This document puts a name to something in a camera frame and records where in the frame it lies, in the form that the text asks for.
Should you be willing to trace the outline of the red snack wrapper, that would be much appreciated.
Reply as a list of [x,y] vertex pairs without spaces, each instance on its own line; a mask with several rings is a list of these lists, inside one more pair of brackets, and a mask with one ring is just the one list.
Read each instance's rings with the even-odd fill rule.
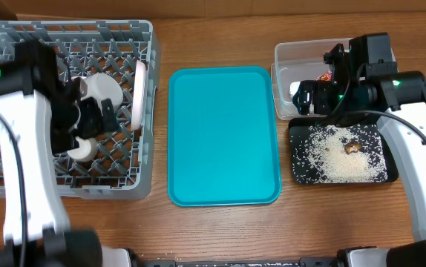
[[328,70],[326,73],[321,74],[318,78],[315,79],[316,81],[325,81],[330,82],[332,81],[332,71]]

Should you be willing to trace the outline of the grey bowl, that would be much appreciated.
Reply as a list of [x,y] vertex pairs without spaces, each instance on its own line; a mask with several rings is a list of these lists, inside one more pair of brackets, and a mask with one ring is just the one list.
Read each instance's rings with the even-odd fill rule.
[[96,73],[92,76],[82,77],[80,82],[81,100],[94,98],[98,106],[102,107],[102,101],[110,99],[117,111],[123,101],[122,88],[118,82],[105,73]]

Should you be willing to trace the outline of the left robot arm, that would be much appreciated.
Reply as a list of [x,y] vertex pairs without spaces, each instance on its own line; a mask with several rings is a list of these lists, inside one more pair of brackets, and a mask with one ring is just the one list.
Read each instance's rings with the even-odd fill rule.
[[53,157],[119,129],[123,93],[104,73],[59,79],[58,54],[37,40],[0,63],[0,154],[5,193],[0,266],[134,266],[132,252],[72,230]]

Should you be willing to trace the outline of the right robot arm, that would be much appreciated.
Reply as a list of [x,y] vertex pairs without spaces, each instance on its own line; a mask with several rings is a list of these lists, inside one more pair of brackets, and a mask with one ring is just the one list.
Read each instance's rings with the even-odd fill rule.
[[413,242],[345,248],[331,266],[426,266],[426,78],[401,72],[387,33],[355,37],[324,54],[328,73],[293,82],[292,172],[300,184],[400,177]]

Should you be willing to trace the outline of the large white plate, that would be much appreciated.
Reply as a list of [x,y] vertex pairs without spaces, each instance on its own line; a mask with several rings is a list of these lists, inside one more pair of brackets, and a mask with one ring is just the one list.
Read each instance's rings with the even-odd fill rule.
[[131,130],[133,131],[139,129],[142,124],[146,74],[147,70],[145,64],[140,60],[137,60],[131,104]]

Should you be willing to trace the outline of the white tissue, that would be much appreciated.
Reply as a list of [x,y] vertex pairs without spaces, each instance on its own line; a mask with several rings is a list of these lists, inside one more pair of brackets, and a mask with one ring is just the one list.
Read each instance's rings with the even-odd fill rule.
[[290,97],[293,99],[299,92],[301,86],[301,82],[297,81],[297,82],[292,82],[289,86],[289,94]]

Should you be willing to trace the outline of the brown food scrap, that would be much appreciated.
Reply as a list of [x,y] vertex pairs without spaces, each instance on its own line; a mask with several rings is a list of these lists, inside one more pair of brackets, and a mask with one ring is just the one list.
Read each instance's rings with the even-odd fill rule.
[[362,150],[362,145],[358,142],[349,142],[344,146],[346,154],[358,153]]

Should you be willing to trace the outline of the white cup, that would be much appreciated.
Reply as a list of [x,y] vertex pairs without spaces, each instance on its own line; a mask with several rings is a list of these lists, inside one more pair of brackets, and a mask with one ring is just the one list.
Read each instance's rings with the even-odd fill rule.
[[97,155],[97,141],[94,138],[76,138],[79,147],[67,151],[68,156],[77,162],[88,162]]

